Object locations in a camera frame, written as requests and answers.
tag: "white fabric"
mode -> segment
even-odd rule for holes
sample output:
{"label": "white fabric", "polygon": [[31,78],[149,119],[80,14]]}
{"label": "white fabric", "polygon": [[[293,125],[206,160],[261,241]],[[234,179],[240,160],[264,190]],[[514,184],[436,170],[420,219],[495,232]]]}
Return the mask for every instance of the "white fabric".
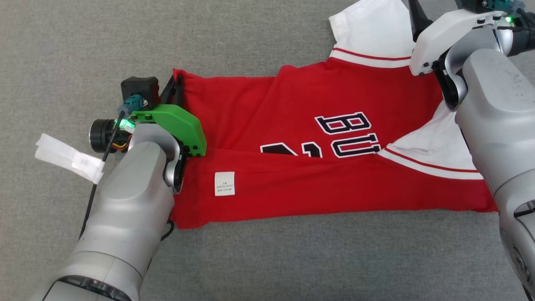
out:
{"label": "white fabric", "polygon": [[437,169],[455,169],[460,172],[456,171],[450,176],[459,173],[468,175],[459,175],[454,178],[483,179],[478,172],[474,172],[476,168],[472,163],[472,156],[461,131],[455,123],[455,113],[450,112],[444,102],[440,103],[433,118],[428,123],[387,145],[386,148],[393,153],[411,158],[412,161],[396,156],[386,149],[381,150],[379,155],[430,175],[441,176],[444,174],[442,171],[436,171]]}
{"label": "white fabric", "polygon": [[[360,0],[342,12],[329,18],[334,37],[334,48],[357,55],[381,58],[410,58],[414,49],[409,11],[401,0]],[[333,51],[333,57],[348,60],[358,57]],[[376,67],[403,67],[409,59],[386,61],[386,66],[377,64],[377,59],[354,58],[355,63]]]}
{"label": "white fabric", "polygon": [[102,160],[81,153],[47,134],[42,134],[36,145],[36,159],[73,171],[95,184],[102,178],[104,167]]}

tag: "printed number on shirt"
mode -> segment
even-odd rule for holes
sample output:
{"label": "printed number on shirt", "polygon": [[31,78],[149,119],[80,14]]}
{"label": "printed number on shirt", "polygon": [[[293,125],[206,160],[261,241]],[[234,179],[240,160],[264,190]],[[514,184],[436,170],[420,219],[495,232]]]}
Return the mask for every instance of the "printed number on shirt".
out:
{"label": "printed number on shirt", "polygon": [[[370,121],[362,112],[332,117],[319,116],[315,120],[323,132],[329,135],[371,129]],[[379,140],[375,133],[333,140],[331,142],[331,148],[334,155],[338,158],[375,154],[381,150]],[[283,142],[261,145],[260,151],[269,154],[297,156],[297,153]],[[323,158],[322,148],[313,141],[301,143],[301,152],[309,157]]]}

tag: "red t-shirt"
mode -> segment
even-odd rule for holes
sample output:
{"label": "red t-shirt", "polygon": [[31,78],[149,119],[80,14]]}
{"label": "red t-shirt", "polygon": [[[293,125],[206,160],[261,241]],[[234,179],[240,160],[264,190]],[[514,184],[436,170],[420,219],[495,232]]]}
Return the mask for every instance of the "red t-shirt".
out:
{"label": "red t-shirt", "polygon": [[[414,45],[398,2],[361,0],[331,17],[331,57],[284,66],[276,77],[174,70],[208,144],[205,157],[187,162],[172,213],[179,228],[369,210],[495,210],[454,115],[441,108],[435,77],[410,73]],[[367,14],[403,26],[359,42]]]}

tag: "gray fabric surface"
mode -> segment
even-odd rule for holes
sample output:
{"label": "gray fabric surface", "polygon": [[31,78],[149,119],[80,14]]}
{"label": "gray fabric surface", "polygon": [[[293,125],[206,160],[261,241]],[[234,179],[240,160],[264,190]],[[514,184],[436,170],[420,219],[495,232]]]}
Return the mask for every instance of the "gray fabric surface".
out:
{"label": "gray fabric surface", "polygon": [[[0,0],[0,300],[25,300],[76,244],[90,183],[34,159],[41,133],[92,153],[119,83],[172,67],[274,75],[324,60],[353,0]],[[454,1],[423,1],[436,18]],[[514,62],[535,82],[535,54]],[[106,170],[118,162],[111,156]],[[175,232],[144,300],[522,300],[496,214],[375,212]]]}

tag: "garment care label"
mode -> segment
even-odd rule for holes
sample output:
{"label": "garment care label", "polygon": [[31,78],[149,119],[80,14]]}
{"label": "garment care label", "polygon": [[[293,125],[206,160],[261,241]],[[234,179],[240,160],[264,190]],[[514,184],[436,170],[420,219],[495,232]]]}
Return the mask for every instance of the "garment care label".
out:
{"label": "garment care label", "polygon": [[216,172],[216,196],[235,195],[234,171]]}

